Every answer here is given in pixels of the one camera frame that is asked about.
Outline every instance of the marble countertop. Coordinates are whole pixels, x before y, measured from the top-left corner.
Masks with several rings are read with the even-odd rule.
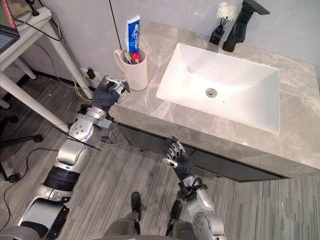
[[[156,98],[177,43],[279,69],[280,133]],[[155,22],[144,30],[140,46],[147,53],[149,84],[111,108],[118,122],[175,135],[186,144],[288,177],[320,175],[320,95],[313,65],[244,44],[226,52],[208,36]]]

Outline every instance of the floor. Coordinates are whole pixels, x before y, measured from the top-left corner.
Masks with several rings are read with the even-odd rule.
[[[46,77],[29,79],[23,89],[68,123],[75,120],[76,112],[84,103],[73,89]],[[0,110],[1,118],[15,114],[19,122],[8,124],[1,140],[34,133],[45,138],[41,143],[27,141],[1,146],[1,162],[8,172],[24,173],[26,157],[31,150],[57,150],[66,136],[14,97],[9,103],[12,104],[10,109]],[[134,191],[140,192],[143,204],[141,233],[165,234],[178,190],[174,171],[161,162],[161,156],[129,145],[118,131],[116,137],[122,144],[103,152],[94,150],[67,204],[70,214],[58,239],[92,240],[101,237],[113,221],[130,211],[130,195]],[[7,194],[12,212],[8,226],[17,224],[56,156],[55,151],[32,153],[27,175]],[[203,170],[198,170],[197,174],[208,185],[229,240],[320,239],[320,176],[237,183]],[[8,218],[3,201],[8,186],[10,183],[0,181],[0,228]],[[185,206],[181,217],[191,219]]]

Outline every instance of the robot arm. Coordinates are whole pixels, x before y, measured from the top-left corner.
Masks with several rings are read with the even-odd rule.
[[[193,217],[193,231],[199,240],[227,240],[224,225],[217,215],[207,185],[201,178],[195,179],[195,167],[183,145],[172,137],[169,149],[162,161],[173,167],[180,179],[178,197],[186,201],[187,209]]]
[[[51,171],[27,205],[18,226],[1,232],[0,239],[37,240],[59,236],[69,213],[65,203],[70,201],[79,176],[89,163],[92,148],[116,130],[108,111],[114,103],[122,101],[126,91],[130,92],[130,88],[124,79],[104,77],[94,92],[92,107],[85,109],[85,114],[76,115],[69,137],[59,149]]]

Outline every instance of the sink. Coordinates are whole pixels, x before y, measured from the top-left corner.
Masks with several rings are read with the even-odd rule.
[[[178,43],[156,97],[280,132],[279,70],[266,65]]]

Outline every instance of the faucet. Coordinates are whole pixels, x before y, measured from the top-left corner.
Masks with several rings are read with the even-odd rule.
[[[223,43],[222,49],[233,52],[237,43],[243,43],[246,37],[247,24],[254,12],[260,15],[270,14],[263,6],[254,0],[243,0],[242,8],[227,40]]]

